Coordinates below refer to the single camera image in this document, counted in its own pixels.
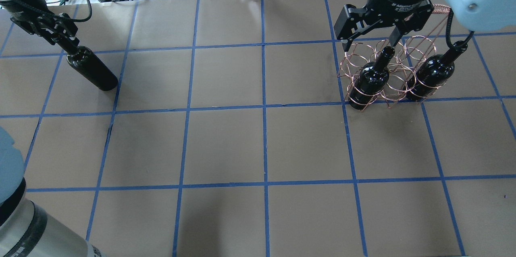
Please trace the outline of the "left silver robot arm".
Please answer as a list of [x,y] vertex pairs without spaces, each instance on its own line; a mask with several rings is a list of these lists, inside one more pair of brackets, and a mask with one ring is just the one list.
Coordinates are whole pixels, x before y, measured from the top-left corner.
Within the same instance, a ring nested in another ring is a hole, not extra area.
[[[117,77],[76,38],[76,20],[54,14],[45,0],[1,0],[11,21],[66,52],[67,62],[100,90],[118,86]],[[2,257],[103,257],[105,253],[26,197],[21,152],[1,130],[1,255]]]

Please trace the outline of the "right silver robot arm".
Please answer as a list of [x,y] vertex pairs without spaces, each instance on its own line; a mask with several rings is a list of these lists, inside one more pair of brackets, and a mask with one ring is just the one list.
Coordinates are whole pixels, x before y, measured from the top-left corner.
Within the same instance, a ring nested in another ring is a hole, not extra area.
[[[515,0],[445,0],[451,15],[469,31],[497,31],[515,25]],[[374,29],[393,27],[389,43],[420,31],[435,7],[431,0],[367,0],[358,8],[345,5],[334,24],[334,33],[348,51],[352,42]]]

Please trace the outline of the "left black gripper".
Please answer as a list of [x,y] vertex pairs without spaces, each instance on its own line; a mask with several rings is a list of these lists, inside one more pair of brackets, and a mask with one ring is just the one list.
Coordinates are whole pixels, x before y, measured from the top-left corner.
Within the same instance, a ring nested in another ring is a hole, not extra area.
[[64,51],[79,47],[80,40],[76,37],[78,28],[67,13],[59,14],[53,27],[40,24],[41,13],[49,12],[45,0],[1,0],[1,7],[11,15],[11,21],[26,33],[39,35]]

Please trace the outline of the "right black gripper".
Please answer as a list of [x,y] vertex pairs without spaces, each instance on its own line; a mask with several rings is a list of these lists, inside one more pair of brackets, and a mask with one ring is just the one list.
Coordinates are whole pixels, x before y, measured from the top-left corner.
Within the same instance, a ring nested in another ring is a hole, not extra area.
[[348,52],[356,38],[387,27],[387,19],[400,19],[389,35],[389,45],[396,46],[402,36],[420,31],[434,9],[431,0],[367,0],[363,8],[347,4],[334,24],[334,33]]

